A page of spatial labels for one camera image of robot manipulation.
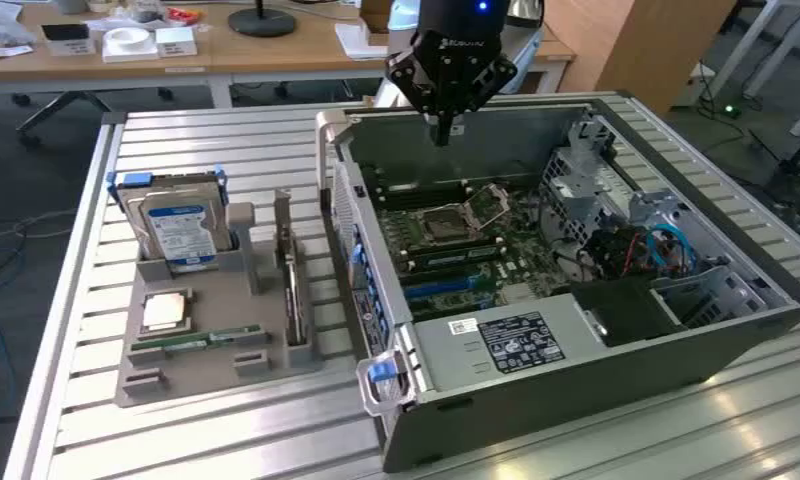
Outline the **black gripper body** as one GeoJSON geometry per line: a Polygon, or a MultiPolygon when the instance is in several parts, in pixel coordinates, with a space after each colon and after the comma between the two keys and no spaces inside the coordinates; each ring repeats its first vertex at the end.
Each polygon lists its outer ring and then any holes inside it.
{"type": "Polygon", "coordinates": [[[441,68],[449,57],[477,57],[485,63],[501,52],[504,1],[422,1],[412,50],[436,87],[441,114],[441,68]]]}

